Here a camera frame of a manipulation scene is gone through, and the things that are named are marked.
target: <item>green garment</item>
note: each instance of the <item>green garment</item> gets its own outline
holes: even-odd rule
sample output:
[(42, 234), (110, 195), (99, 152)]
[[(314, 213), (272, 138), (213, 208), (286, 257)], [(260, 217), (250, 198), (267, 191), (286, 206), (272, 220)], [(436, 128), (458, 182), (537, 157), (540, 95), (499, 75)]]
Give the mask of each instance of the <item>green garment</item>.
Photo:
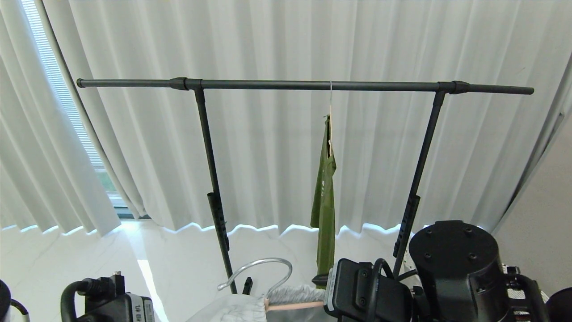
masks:
[(319, 228), (317, 267), (318, 274), (328, 274), (333, 267), (333, 256), (336, 238), (336, 221), (333, 206), (333, 173), (336, 171), (336, 160), (330, 155), (329, 115), (325, 121), (324, 141), (320, 154), (320, 167), (316, 180), (316, 191), (312, 204), (310, 226)]

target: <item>white label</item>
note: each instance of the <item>white label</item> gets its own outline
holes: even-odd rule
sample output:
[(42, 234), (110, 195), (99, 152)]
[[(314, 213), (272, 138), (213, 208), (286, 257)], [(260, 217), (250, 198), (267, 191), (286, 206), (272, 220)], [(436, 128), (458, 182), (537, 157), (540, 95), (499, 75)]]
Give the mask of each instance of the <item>white label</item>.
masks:
[(145, 309), (143, 306), (143, 299), (141, 296), (127, 293), (131, 298), (131, 310), (133, 312), (133, 321), (134, 322), (148, 322), (145, 318)]
[(327, 303), (328, 311), (330, 311), (330, 312), (332, 312), (334, 310), (334, 308), (333, 308), (333, 292), (334, 292), (334, 289), (336, 287), (336, 273), (337, 273), (337, 262), (333, 266), (333, 268), (331, 268), (329, 270), (328, 286), (326, 286), (326, 289), (325, 289), (326, 296), (327, 296), (326, 303)]
[(145, 322), (155, 322), (155, 311), (153, 310), (153, 302), (151, 300), (144, 301), (145, 306)]

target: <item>gray garment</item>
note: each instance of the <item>gray garment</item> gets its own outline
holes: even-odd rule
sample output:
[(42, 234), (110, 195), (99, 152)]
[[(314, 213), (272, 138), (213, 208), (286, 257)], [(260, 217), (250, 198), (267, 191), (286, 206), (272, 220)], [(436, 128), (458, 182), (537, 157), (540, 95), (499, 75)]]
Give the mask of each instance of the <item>gray garment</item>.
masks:
[[(268, 295), (270, 305), (323, 301), (325, 291), (308, 285), (281, 286)], [(187, 322), (323, 322), (336, 321), (323, 307), (287, 311), (264, 309), (265, 296), (230, 294), (207, 305)]]

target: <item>horizontal metal bar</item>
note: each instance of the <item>horizontal metal bar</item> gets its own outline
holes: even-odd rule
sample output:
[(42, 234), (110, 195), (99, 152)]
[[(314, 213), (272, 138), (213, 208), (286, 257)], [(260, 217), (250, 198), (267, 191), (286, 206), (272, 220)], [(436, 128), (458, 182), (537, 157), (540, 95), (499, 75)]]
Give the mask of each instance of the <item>horizontal metal bar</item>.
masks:
[[(534, 88), (466, 84), (461, 92), (507, 93), (530, 95)], [(77, 80), (79, 87), (163, 87), (176, 89), (285, 89), (300, 91), (391, 91), (455, 93), (455, 82), (405, 83), (377, 81), (282, 81), (282, 80), (201, 80), (173, 78), (170, 80)]]

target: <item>window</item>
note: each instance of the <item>window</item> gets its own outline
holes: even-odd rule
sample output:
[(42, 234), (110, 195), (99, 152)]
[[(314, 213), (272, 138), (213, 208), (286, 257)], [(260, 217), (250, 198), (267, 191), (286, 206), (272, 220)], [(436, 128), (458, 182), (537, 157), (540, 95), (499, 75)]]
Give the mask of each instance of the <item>window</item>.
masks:
[(77, 112), (76, 105), (74, 104), (69, 90), (67, 89), (54, 53), (51, 50), (50, 44), (48, 43), (46, 33), (42, 26), (42, 21), (40, 20), (38, 10), (34, 4), (34, 0), (21, 1), (35, 39), (36, 46), (38, 47), (40, 59), (42, 60), (44, 70), (46, 71), (47, 78), (51, 84), (55, 96), (62, 104), (63, 109), (65, 110), (76, 131), (78, 138), (81, 141), (81, 144), (85, 149), (85, 152), (88, 153), (93, 168), (95, 169), (101, 184), (107, 191), (113, 206), (125, 207), (125, 202), (121, 199), (117, 193), (117, 189), (115, 189), (113, 186), (113, 183), (111, 182), (111, 179), (109, 178), (109, 175), (105, 170), (103, 163), (101, 162), (99, 154), (97, 154), (93, 143), (85, 132), (84, 125), (81, 123), (80, 115)]

